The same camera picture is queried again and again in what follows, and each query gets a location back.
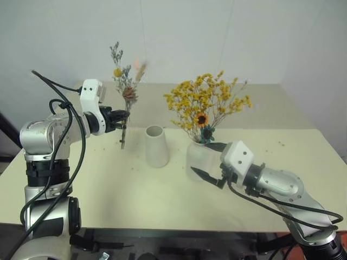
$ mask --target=white vase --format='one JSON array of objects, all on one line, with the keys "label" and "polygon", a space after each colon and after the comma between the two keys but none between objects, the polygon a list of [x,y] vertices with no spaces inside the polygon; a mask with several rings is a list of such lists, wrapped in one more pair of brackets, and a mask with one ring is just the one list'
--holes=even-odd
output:
[{"label": "white vase", "polygon": [[191,167],[210,172],[213,163],[213,151],[206,148],[204,144],[192,142],[187,149],[185,171],[192,180],[201,181],[202,179],[191,169]]},{"label": "white vase", "polygon": [[161,168],[169,162],[169,150],[164,129],[150,126],[145,131],[146,162],[155,168]]}]

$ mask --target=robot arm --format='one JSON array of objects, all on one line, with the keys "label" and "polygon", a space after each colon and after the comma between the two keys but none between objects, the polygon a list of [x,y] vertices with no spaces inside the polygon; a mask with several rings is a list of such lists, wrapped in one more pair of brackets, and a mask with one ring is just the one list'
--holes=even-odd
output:
[{"label": "robot arm", "polygon": [[221,189],[226,182],[230,186],[231,183],[236,183],[238,188],[246,187],[247,195],[272,201],[282,215],[286,216],[283,220],[295,241],[300,244],[306,259],[347,259],[336,235],[335,226],[332,226],[327,214],[339,215],[324,211],[306,192],[298,176],[289,171],[266,168],[264,164],[254,165],[254,154],[242,141],[205,146],[222,152],[223,178],[217,180],[206,172],[192,168],[202,179]]},{"label": "robot arm", "polygon": [[[129,116],[129,112],[124,110],[112,111],[111,107],[99,106],[104,100],[105,90],[98,80],[86,80],[81,87],[82,111],[77,114],[86,138],[91,134],[102,135],[116,128],[122,129],[123,125],[120,122]],[[58,149],[57,143],[71,116],[71,113],[53,114],[47,120],[29,122],[21,129],[20,140],[25,151],[28,177],[28,185],[24,188],[25,202],[28,203],[35,196],[39,196],[26,208],[23,219],[21,218],[26,230],[31,228],[50,207],[52,201],[61,195],[69,181],[70,145],[81,140],[81,129],[76,117],[72,117],[71,126]],[[51,168],[54,152],[56,155]],[[49,188],[42,193],[48,179]],[[11,259],[69,259],[70,235],[78,232],[81,225],[78,199],[69,197],[71,192],[72,186],[29,235],[30,240],[23,244]]]}]

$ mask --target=frosted vase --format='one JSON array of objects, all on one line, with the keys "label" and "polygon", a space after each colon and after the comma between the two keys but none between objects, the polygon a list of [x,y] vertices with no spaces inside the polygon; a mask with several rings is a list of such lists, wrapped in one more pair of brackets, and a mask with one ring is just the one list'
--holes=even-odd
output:
[{"label": "frosted vase", "polygon": [[191,167],[210,172],[213,158],[213,151],[206,148],[204,144],[192,142],[187,149],[185,164],[185,171],[188,177],[192,180],[201,181],[202,179],[191,169]]}]

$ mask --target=sunflower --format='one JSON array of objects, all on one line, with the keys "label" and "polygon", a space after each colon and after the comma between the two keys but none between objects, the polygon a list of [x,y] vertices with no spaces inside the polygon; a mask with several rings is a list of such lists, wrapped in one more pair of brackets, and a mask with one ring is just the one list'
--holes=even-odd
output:
[{"label": "sunflower", "polygon": [[195,122],[199,127],[205,127],[208,125],[208,115],[206,115],[204,112],[198,113],[198,115],[195,118]]}]

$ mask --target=white wall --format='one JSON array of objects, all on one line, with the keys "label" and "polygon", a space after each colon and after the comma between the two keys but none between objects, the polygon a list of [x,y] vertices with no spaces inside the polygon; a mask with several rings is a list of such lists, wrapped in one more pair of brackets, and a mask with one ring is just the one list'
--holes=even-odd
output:
[{"label": "white wall", "polygon": [[91,77],[111,80],[108,47],[119,40],[124,64],[137,57],[148,60],[145,82],[175,83],[225,69],[227,79],[283,83],[344,154],[346,3],[5,0],[0,4],[0,111],[18,128],[47,115],[54,94],[30,75],[33,68],[67,85]]}]

